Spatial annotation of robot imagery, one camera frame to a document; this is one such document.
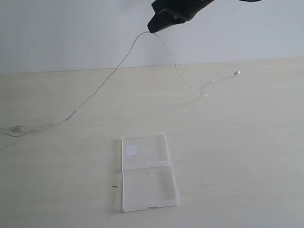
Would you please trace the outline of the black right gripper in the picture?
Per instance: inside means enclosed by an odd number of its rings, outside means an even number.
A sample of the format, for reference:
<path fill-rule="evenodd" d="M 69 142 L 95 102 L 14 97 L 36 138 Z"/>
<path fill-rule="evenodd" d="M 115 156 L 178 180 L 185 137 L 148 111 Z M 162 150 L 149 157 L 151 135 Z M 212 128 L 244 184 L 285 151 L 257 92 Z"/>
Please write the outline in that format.
<path fill-rule="evenodd" d="M 191 20 L 213 0 L 156 0 L 152 3 L 155 12 L 147 24 L 150 33 L 157 33 L 173 25 Z"/>

